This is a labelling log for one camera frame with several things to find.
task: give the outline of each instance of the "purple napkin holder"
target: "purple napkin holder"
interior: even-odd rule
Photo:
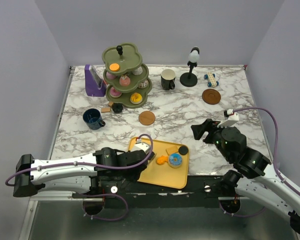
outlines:
[[[98,76],[94,66],[87,64],[84,67],[85,92],[89,97],[104,97],[107,86]]]

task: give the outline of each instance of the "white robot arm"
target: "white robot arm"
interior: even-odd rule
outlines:
[[[192,125],[194,139],[200,140],[208,132],[203,142],[214,144],[237,170],[230,170],[224,175],[230,187],[240,196],[248,197],[290,220],[291,227],[300,234],[300,187],[279,172],[267,157],[247,146],[246,136],[233,127],[239,121],[236,111],[224,111],[227,119],[223,121],[207,119],[200,125]]]

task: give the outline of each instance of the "marble countertop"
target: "marble countertop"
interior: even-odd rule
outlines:
[[[191,125],[201,124],[207,118],[223,120],[226,109],[238,109],[254,105],[245,71],[242,67],[201,67],[194,68],[198,77],[195,87],[181,85],[179,76],[189,68],[179,66],[148,66],[152,91],[147,103],[137,109],[125,108],[122,113],[102,113],[106,126],[91,130],[84,123],[82,115],[90,108],[108,106],[106,97],[89,97],[85,91],[84,66],[75,68],[74,77],[65,103],[59,130],[51,159],[72,158],[92,153],[104,147],[128,150],[131,138],[143,133],[153,139],[180,143],[190,151],[189,175],[224,175],[232,166],[227,163],[214,145],[194,140]],[[100,76],[104,66],[96,66]],[[165,91],[161,87],[160,74],[164,69],[176,73],[175,89]],[[221,94],[217,105],[209,105],[202,100],[202,93],[208,88],[204,75],[215,73]],[[139,122],[139,114],[152,111],[155,122],[144,126]],[[239,113],[240,122],[235,126],[247,136],[247,145],[270,158],[264,133],[256,111]]]

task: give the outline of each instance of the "yellow tray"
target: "yellow tray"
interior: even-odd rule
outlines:
[[[128,150],[130,151],[136,143],[136,138],[131,139]],[[148,138],[141,138],[143,142],[150,144]],[[153,140],[153,152],[156,154],[155,158],[148,163],[147,168],[142,171],[138,182],[154,184],[174,189],[182,189],[187,184],[188,179],[188,166],[189,166],[189,152],[186,155],[181,155],[182,165],[178,168],[173,168],[164,163],[163,165],[157,164],[157,158],[161,156],[168,156],[166,149],[172,146],[177,148],[184,146],[183,144]]]

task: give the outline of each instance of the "gray wall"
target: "gray wall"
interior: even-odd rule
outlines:
[[[0,1],[0,240],[18,239],[28,199],[5,180],[21,155],[46,158],[69,68],[33,0]]]
[[[277,119],[280,169],[300,186],[300,0],[283,3],[247,72],[256,104]],[[263,116],[273,146],[274,125]]]
[[[71,65],[134,42],[148,64],[247,64],[284,0],[35,0]]]

